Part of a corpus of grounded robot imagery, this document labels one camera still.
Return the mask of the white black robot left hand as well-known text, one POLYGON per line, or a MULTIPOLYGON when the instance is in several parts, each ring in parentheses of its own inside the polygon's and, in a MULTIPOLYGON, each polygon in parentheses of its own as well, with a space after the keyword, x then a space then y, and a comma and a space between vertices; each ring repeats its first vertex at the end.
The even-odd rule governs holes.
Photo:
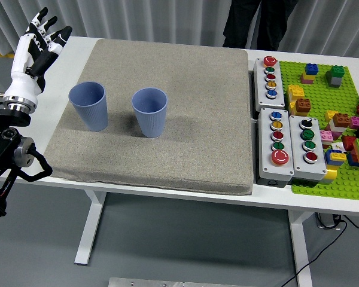
POLYGON ((37 96, 45 89, 45 72, 57 60, 72 33, 65 28, 48 34, 57 22, 54 16, 47 21, 45 7, 31 20, 26 32, 20 37, 11 68, 11 85, 4 93, 4 107, 31 114, 38 105, 37 96))

